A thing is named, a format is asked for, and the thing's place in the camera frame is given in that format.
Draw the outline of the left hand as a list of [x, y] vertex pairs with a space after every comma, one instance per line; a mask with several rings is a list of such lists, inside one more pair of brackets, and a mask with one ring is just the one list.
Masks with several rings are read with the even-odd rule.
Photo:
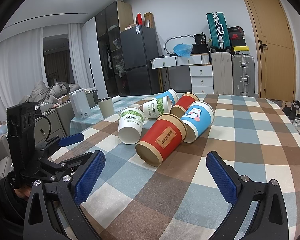
[[24, 199], [26, 201], [29, 200], [30, 194], [31, 194], [31, 188], [27, 185], [24, 185], [23, 187], [19, 188], [19, 189], [14, 189], [15, 194], [21, 198]]

